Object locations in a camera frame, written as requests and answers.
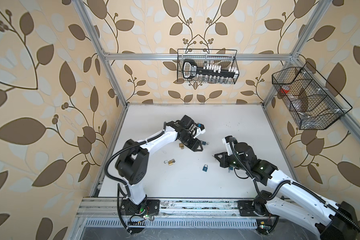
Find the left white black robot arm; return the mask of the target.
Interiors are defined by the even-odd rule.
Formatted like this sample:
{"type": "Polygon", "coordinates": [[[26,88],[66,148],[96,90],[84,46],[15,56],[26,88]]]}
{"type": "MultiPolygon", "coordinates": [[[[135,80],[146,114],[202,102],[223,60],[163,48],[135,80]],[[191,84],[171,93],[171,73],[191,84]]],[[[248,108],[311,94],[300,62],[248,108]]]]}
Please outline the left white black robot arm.
{"type": "Polygon", "coordinates": [[[159,212],[158,206],[152,205],[140,184],[147,173],[150,155],[175,141],[180,141],[193,152],[201,152],[203,144],[198,136],[205,131],[203,124],[185,115],[180,120],[164,123],[162,130],[146,139],[126,141],[123,148],[106,161],[104,174],[118,183],[117,214],[127,233],[135,234],[131,226],[139,222],[124,221],[122,206],[127,208],[127,215],[131,218],[141,217],[144,221],[159,212]]]}

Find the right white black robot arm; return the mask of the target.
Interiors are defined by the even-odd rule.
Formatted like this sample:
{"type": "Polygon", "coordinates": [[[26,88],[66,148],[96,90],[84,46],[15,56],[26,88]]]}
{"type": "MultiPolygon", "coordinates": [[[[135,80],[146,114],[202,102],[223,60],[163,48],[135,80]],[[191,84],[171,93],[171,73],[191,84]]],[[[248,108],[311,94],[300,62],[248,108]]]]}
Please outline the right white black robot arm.
{"type": "Polygon", "coordinates": [[[293,180],[272,163],[258,159],[251,146],[233,136],[222,139],[226,151],[215,154],[222,168],[246,172],[256,200],[272,215],[287,219],[321,240],[355,240],[360,225],[355,208],[327,199],[293,180]]]}

